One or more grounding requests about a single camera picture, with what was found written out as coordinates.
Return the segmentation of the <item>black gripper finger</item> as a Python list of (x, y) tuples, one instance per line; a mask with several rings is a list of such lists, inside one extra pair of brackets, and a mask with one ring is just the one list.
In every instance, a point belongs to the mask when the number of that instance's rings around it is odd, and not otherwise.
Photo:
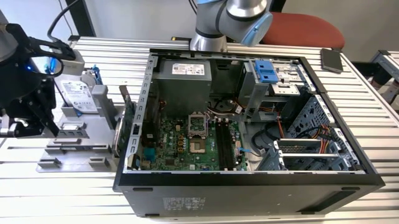
[(44, 125), (40, 122), (38, 117), (32, 117), (29, 119), (14, 118), (14, 137), (28, 137), (41, 135), (44, 130)]
[(50, 138), (57, 137), (58, 127), (53, 122), (52, 109), (54, 109), (54, 100), (48, 101), (42, 98), (30, 98), (26, 102), (28, 109), (33, 113), (33, 121), (38, 123), (40, 133), (48, 130)]

